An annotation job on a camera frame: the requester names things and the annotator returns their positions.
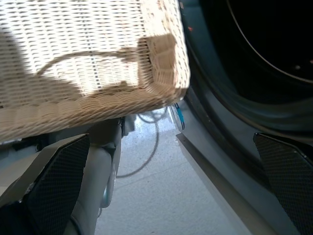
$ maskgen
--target woven wicker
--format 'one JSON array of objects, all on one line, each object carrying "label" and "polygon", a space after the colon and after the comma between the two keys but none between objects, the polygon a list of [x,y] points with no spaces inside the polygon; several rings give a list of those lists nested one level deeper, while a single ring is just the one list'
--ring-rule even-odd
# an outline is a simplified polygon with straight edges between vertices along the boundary
[{"label": "woven wicker", "polygon": [[189,67],[176,0],[0,0],[0,141],[177,101]]}]

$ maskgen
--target carbon fiber texture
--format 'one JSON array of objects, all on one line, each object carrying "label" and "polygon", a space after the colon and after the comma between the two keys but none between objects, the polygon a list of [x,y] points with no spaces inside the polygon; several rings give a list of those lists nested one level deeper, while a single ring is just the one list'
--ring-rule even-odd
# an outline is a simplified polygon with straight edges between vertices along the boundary
[{"label": "carbon fiber texture", "polygon": [[[302,235],[313,234],[313,167],[307,156],[310,146],[284,142],[256,134],[254,142],[272,190]],[[305,146],[306,154],[299,146]]]},{"label": "carbon fiber texture", "polygon": [[59,149],[24,197],[38,234],[63,234],[80,192],[88,150],[88,136]]}]

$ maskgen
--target speckled floor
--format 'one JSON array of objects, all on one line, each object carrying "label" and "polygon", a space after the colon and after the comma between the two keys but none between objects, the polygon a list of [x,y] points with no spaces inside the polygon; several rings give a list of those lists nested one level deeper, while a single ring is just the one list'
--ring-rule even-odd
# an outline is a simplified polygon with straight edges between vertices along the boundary
[{"label": "speckled floor", "polygon": [[[159,119],[157,125],[152,117]],[[122,140],[118,175],[135,171],[156,151],[141,171],[116,180],[96,235],[236,234],[183,156],[176,134],[167,109],[136,116],[134,131]]]}]

